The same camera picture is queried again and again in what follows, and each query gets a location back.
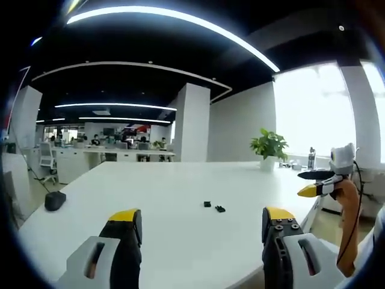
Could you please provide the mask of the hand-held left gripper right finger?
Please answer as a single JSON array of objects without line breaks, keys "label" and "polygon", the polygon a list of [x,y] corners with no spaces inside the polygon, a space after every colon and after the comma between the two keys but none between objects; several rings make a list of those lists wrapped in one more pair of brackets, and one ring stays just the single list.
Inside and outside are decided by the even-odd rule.
[{"label": "hand-held left gripper right finger", "polygon": [[265,288],[335,288],[342,282],[336,254],[280,208],[262,213]]}]

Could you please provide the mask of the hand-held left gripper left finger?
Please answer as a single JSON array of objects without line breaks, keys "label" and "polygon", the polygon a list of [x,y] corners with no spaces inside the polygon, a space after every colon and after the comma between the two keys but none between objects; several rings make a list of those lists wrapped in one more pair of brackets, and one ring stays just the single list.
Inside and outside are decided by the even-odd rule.
[{"label": "hand-held left gripper left finger", "polygon": [[117,212],[98,236],[89,237],[68,257],[55,287],[138,288],[141,245],[141,210]]}]

